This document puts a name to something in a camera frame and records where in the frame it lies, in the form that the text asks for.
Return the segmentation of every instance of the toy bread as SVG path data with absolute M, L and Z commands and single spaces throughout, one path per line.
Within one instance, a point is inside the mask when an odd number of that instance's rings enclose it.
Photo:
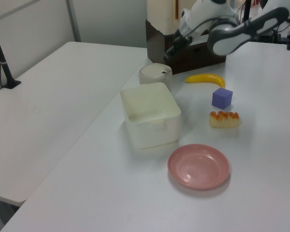
M 212 111 L 209 116 L 209 123 L 212 127 L 231 128 L 240 125 L 240 117 L 237 112 L 219 111 L 217 114 Z

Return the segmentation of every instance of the plastic box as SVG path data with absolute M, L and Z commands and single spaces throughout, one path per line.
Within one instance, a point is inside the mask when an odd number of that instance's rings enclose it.
M 123 89 L 120 96 L 135 147 L 153 147 L 178 139 L 181 111 L 164 83 Z

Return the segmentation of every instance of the toy banana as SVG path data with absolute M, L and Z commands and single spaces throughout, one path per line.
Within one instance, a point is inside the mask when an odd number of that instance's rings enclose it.
M 213 82 L 222 88 L 225 88 L 225 82 L 224 79 L 216 74 L 212 73 L 202 73 L 202 74 L 196 74 L 191 75 L 185 79 L 187 83 L 197 83 L 197 82 Z

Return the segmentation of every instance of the blue block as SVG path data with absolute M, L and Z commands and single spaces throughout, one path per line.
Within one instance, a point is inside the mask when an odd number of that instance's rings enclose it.
M 213 93 L 212 105 L 220 109 L 225 109 L 231 104 L 232 95 L 232 91 L 219 88 Z

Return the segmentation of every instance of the white cylindrical container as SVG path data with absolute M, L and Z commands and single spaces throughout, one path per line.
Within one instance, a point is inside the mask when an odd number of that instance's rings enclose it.
M 172 69 L 165 64 L 153 63 L 143 67 L 139 72 L 140 84 L 164 83 L 169 91 L 172 90 Z

